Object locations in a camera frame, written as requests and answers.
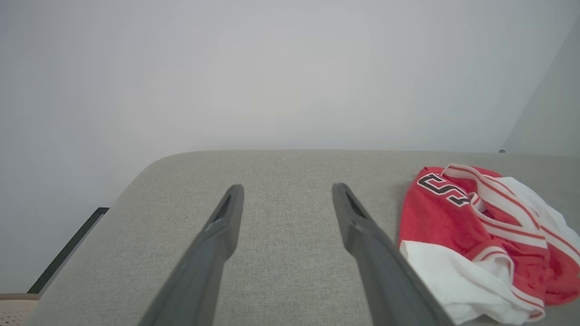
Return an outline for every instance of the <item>beige basket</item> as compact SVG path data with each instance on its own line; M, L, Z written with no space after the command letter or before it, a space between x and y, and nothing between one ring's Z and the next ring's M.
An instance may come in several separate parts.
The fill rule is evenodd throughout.
M0 325L23 326L40 297L40 294L0 294Z

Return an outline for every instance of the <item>black strip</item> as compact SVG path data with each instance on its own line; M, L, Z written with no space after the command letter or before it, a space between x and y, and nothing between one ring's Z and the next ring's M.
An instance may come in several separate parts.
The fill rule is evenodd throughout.
M46 285L52 276L59 269L60 265L63 261L68 257L68 255L73 251L73 249L77 246L78 242L85 236L86 232L90 229L91 226L101 217L102 214L105 214L108 211L108 207L99 207L93 215L89 217L89 219L81 226L81 228L75 233L72 239L67 243L66 246L56 255L56 258L48 265L44 273L40 275L34 285L28 290L28 293L40 293L42 288Z

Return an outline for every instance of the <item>red and white garment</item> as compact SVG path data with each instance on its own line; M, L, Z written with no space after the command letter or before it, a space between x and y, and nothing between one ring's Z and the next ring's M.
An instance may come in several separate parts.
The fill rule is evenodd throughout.
M513 178L450 164L411 184L400 251L457 324L540 320L580 294L580 237Z

